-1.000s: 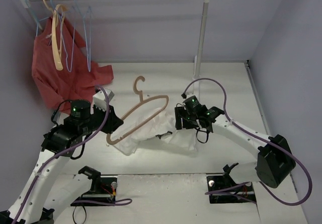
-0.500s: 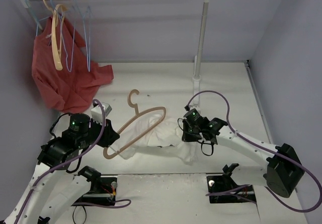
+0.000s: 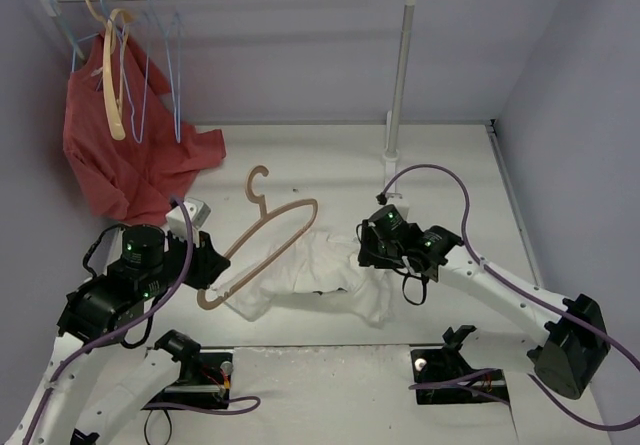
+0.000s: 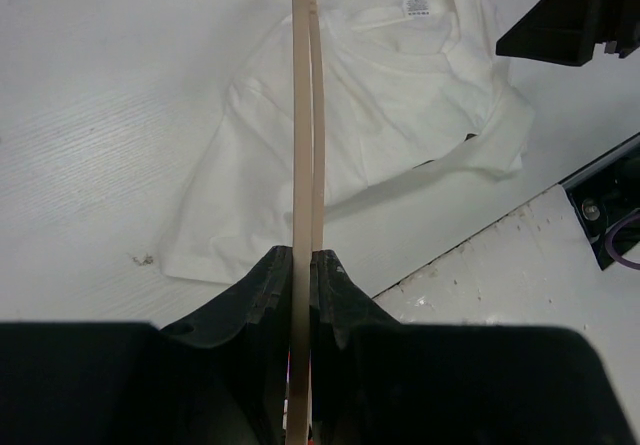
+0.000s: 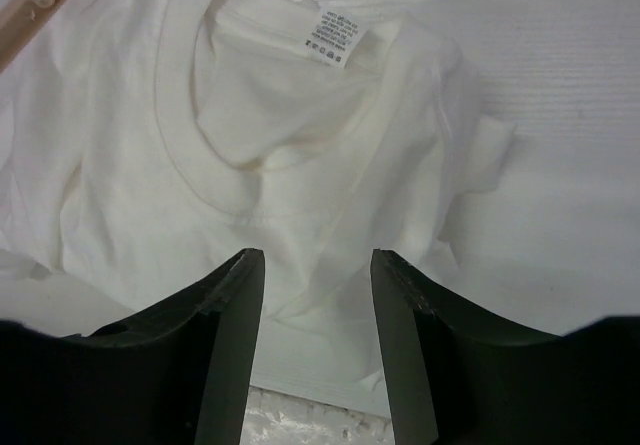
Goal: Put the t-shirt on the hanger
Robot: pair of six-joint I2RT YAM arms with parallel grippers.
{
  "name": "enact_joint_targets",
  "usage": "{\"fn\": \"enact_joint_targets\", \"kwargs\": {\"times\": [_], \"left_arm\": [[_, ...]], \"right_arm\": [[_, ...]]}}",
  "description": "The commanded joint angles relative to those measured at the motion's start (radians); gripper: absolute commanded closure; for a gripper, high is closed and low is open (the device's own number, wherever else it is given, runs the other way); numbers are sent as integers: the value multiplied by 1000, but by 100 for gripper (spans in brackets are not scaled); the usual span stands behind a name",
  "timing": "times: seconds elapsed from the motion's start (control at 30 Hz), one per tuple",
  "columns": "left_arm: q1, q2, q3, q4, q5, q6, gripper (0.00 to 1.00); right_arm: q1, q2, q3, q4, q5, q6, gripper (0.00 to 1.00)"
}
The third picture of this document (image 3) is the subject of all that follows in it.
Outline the white t shirt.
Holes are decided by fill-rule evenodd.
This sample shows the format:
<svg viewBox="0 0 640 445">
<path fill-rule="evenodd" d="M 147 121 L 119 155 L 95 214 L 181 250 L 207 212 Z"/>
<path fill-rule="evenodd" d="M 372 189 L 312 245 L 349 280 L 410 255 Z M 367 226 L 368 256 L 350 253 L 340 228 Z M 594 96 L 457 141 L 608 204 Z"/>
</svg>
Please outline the white t shirt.
<svg viewBox="0 0 640 445">
<path fill-rule="evenodd" d="M 379 327 L 391 312 L 391 274 L 358 263 L 354 238 L 324 230 L 303 235 L 225 304 L 248 321 L 272 306 L 352 314 Z"/>
</svg>

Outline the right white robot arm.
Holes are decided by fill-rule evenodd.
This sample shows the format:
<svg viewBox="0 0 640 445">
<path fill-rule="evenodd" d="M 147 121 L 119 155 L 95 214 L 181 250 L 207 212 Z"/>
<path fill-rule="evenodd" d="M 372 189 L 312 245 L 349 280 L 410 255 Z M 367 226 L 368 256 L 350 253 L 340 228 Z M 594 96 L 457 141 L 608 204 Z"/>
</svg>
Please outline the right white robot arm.
<svg viewBox="0 0 640 445">
<path fill-rule="evenodd" d="M 357 227 L 362 267 L 406 271 L 423 287 L 441 284 L 479 301 L 515 326 L 505 334 L 476 325 L 448 328 L 435 381 L 490 369 L 530 373 L 543 386 L 579 399 L 610 351 L 599 304 L 571 299 L 508 273 L 476 255 L 465 236 L 434 225 L 422 230 L 391 204 Z"/>
</svg>

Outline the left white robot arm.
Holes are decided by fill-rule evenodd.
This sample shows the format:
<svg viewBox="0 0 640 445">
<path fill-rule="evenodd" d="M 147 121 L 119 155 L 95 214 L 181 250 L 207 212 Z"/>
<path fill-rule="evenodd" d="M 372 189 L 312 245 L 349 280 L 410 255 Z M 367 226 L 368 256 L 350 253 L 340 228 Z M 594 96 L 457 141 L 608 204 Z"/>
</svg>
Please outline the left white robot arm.
<svg viewBox="0 0 640 445">
<path fill-rule="evenodd" d="M 125 229 L 122 252 L 106 273 L 67 297 L 45 374 L 11 444 L 108 444 L 156 396 L 205 376 L 201 345 L 176 330 L 94 406 L 87 401 L 126 333 L 155 316 L 182 284 L 204 290 L 230 262 L 203 231 L 181 236 L 153 226 Z"/>
</svg>

